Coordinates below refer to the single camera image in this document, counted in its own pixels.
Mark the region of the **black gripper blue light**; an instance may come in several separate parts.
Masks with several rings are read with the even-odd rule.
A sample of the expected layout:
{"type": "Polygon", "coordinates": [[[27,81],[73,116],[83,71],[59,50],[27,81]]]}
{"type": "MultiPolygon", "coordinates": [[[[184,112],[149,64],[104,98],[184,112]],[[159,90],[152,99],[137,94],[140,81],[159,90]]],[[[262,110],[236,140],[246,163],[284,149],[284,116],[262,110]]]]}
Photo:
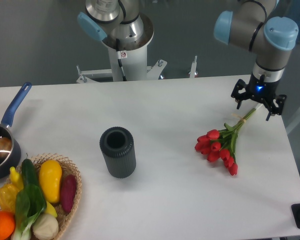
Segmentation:
{"type": "Polygon", "coordinates": [[[242,101],[252,100],[258,103],[263,103],[265,108],[268,110],[266,121],[270,117],[278,115],[281,116],[287,95],[280,94],[276,95],[277,87],[280,83],[280,79],[275,77],[266,76],[265,74],[254,74],[250,75],[248,84],[242,79],[239,79],[231,93],[231,97],[234,98],[237,103],[236,109],[241,107],[242,101]]]}

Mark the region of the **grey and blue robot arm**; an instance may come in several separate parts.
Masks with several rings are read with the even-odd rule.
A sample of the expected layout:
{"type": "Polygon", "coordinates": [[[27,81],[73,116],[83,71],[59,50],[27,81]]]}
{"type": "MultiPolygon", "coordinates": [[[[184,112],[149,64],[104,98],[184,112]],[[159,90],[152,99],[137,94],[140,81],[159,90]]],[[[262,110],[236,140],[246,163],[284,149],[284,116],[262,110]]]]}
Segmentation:
{"type": "MultiPolygon", "coordinates": [[[[276,94],[276,89],[299,33],[292,19],[269,17],[276,6],[275,0],[244,0],[237,12],[222,12],[213,30],[218,41],[256,54],[249,82],[238,80],[231,96],[238,104],[245,100],[263,104],[269,116],[282,114],[287,97],[276,94]]],[[[166,62],[147,66],[154,27],[139,11],[138,1],[88,0],[77,22],[90,38],[107,47],[115,82],[160,77],[166,62]]]]}

